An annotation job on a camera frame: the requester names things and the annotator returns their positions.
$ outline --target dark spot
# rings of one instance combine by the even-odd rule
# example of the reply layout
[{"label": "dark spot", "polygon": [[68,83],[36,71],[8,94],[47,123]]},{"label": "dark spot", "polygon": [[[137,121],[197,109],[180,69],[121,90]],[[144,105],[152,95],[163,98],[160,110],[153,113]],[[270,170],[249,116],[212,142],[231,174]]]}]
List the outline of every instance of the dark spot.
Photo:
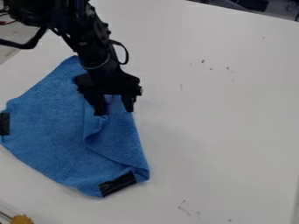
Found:
[{"label": "dark spot", "polygon": [[185,212],[186,214],[188,214],[188,216],[191,216],[191,214],[188,211],[188,203],[186,200],[183,200],[179,206],[177,207],[178,210],[181,210],[182,212]]},{"label": "dark spot", "polygon": [[200,211],[196,212],[196,214],[198,215],[198,221],[201,221],[201,213],[200,213]]}]

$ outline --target white table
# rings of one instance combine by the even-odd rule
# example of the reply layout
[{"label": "white table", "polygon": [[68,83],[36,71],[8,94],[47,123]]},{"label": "white table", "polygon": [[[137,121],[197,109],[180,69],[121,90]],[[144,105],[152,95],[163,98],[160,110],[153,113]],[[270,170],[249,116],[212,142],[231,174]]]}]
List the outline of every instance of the white table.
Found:
[{"label": "white table", "polygon": [[[292,223],[299,174],[299,25],[181,0],[100,0],[142,78],[151,180],[106,199],[0,148],[0,199],[38,223]],[[48,34],[0,66],[0,104],[71,55]]]}]

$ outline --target blue towel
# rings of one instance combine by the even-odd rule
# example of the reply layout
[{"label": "blue towel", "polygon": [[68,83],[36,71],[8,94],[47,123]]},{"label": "blue towel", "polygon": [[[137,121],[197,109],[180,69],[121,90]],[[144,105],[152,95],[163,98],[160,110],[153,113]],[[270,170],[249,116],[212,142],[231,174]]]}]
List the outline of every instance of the blue towel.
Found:
[{"label": "blue towel", "polygon": [[50,179],[104,197],[150,172],[131,113],[121,97],[106,95],[108,115],[94,109],[77,91],[73,78],[84,74],[77,57],[17,99],[8,101],[10,134],[0,144]]}]

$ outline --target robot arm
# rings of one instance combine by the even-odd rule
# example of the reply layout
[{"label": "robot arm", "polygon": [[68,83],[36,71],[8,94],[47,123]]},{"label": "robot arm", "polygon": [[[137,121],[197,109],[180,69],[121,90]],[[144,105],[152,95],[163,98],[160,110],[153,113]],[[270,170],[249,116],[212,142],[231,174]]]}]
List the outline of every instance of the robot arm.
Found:
[{"label": "robot arm", "polygon": [[[17,21],[40,27],[26,44],[0,39],[0,45],[32,49],[47,30],[61,36],[79,55],[87,70],[75,78],[79,91],[94,106],[94,114],[106,114],[104,95],[121,95],[128,112],[134,110],[136,97],[142,94],[140,80],[124,73],[129,53],[119,42],[111,40],[108,24],[103,23],[89,0],[9,0],[10,16]],[[120,62],[114,45],[122,46],[126,59]]]}]

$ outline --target black cable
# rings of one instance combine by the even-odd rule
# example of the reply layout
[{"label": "black cable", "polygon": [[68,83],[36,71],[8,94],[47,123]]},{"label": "black cable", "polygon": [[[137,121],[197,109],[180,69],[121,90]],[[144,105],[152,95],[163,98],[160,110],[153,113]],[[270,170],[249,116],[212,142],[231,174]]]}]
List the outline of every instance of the black cable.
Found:
[{"label": "black cable", "polygon": [[4,14],[1,14],[0,17],[4,17],[4,16],[7,16],[9,15],[10,13],[4,13]]},{"label": "black cable", "polygon": [[51,29],[51,31],[52,31],[53,33],[55,33],[57,36],[60,36],[60,33],[59,33],[59,31],[58,31],[58,30],[56,30],[55,28]]},{"label": "black cable", "polygon": [[115,57],[115,55],[112,54],[112,57],[114,58],[115,61],[117,61],[118,63],[120,63],[121,65],[127,65],[128,62],[129,62],[129,51],[127,50],[127,48],[120,42],[118,41],[115,41],[115,40],[112,40],[110,39],[109,42],[112,44],[112,45],[116,45],[116,46],[121,46],[123,48],[123,50],[125,51],[126,53],[126,58],[124,60],[124,62],[120,62],[117,57]]},{"label": "black cable", "polygon": [[16,47],[18,49],[33,49],[38,44],[38,41],[44,36],[46,30],[47,30],[46,27],[39,28],[39,30],[34,35],[34,37],[31,38],[27,43],[25,43],[23,45],[15,43],[15,42],[11,42],[6,39],[0,39],[0,45]]},{"label": "black cable", "polygon": [[8,11],[8,6],[2,8],[2,9],[0,10],[0,12],[9,12],[9,11]]},{"label": "black cable", "polygon": [[3,216],[6,220],[9,220],[9,221],[12,220],[12,218],[9,215],[7,215],[6,213],[3,213],[0,211],[0,215]]}]

